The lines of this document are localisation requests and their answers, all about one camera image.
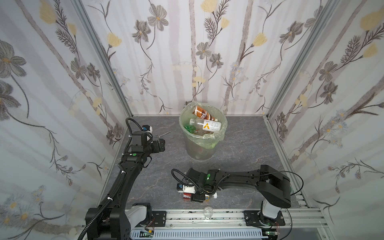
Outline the red yellow tea bottle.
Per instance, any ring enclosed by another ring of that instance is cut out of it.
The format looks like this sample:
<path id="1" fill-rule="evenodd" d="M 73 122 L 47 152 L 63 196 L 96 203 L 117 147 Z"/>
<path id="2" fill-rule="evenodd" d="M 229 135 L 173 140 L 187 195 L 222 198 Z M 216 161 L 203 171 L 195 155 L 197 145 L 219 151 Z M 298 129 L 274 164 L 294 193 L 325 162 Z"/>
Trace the red yellow tea bottle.
<path id="1" fill-rule="evenodd" d="M 192 198 L 192 195 L 191 193 L 183 193 L 183 198 L 184 199 L 191 199 Z M 217 193 L 215 193 L 213 196 L 208 196 L 208 195 L 205 195 L 205 200 L 209 200 L 209 199 L 216 199 L 218 197 Z"/>

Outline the white label bottle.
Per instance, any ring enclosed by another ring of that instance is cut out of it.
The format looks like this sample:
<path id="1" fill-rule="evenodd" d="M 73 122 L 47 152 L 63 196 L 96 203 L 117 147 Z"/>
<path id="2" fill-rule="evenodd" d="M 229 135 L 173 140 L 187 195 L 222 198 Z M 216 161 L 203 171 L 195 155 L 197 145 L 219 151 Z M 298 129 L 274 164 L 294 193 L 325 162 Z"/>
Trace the white label bottle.
<path id="1" fill-rule="evenodd" d="M 196 130 L 203 132 L 217 133 L 222 128 L 222 123 L 220 122 L 200 118 L 190 119 L 189 123 L 194 126 Z"/>

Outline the brown coffee bottle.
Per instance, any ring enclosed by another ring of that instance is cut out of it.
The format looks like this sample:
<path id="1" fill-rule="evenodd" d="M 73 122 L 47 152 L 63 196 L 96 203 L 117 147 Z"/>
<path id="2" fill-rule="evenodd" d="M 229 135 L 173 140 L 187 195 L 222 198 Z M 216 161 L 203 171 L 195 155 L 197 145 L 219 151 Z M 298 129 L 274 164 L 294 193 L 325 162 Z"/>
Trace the brown coffee bottle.
<path id="1" fill-rule="evenodd" d="M 193 114 L 200 119 L 218 122 L 217 118 L 213 117 L 208 111 L 203 109 L 201 106 L 196 106 L 193 110 Z"/>

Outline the green soda bottle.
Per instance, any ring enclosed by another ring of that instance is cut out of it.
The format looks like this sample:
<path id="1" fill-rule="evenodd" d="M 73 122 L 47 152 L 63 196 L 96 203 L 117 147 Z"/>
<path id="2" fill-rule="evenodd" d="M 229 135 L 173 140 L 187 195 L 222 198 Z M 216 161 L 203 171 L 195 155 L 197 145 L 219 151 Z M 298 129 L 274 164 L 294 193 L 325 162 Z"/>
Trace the green soda bottle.
<path id="1" fill-rule="evenodd" d="M 185 125 L 184 128 L 190 133 L 190 134 L 196 134 L 197 130 L 196 127 L 193 125 Z"/>

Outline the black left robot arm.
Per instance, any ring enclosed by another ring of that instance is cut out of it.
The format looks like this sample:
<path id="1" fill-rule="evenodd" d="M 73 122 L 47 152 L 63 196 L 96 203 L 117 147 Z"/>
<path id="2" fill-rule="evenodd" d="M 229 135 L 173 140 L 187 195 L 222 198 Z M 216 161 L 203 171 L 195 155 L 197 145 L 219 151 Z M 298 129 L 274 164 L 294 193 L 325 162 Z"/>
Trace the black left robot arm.
<path id="1" fill-rule="evenodd" d="M 126 118 L 126 124 L 129 141 L 119 163 L 120 174 L 99 206 L 88 210 L 80 240 L 129 240 L 132 228 L 151 220 L 150 204 L 137 204 L 127 210 L 126 203 L 137 177 L 151 162 L 151 155 L 165 151 L 165 140 L 155 140 L 150 126 L 141 126 L 132 118 Z"/>

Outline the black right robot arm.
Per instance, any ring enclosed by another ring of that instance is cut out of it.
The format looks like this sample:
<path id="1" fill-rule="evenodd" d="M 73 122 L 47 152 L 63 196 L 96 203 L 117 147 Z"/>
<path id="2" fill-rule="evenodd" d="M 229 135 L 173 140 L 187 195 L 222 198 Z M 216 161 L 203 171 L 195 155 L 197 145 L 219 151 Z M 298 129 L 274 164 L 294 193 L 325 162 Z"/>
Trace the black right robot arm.
<path id="1" fill-rule="evenodd" d="M 292 192 L 291 180 L 287 171 L 278 171 L 269 165 L 261 165 L 259 169 L 247 172 L 226 172 L 209 170 L 198 172 L 192 168 L 186 174 L 172 169 L 171 174 L 178 182 L 180 190 L 191 189 L 191 200 L 203 202 L 207 196 L 214 196 L 218 191 L 235 188 L 251 189 L 262 194 L 264 200 L 261 209 L 255 214 L 245 214 L 247 224 L 264 229 L 271 226 L 284 226 L 282 209 L 289 209 Z"/>

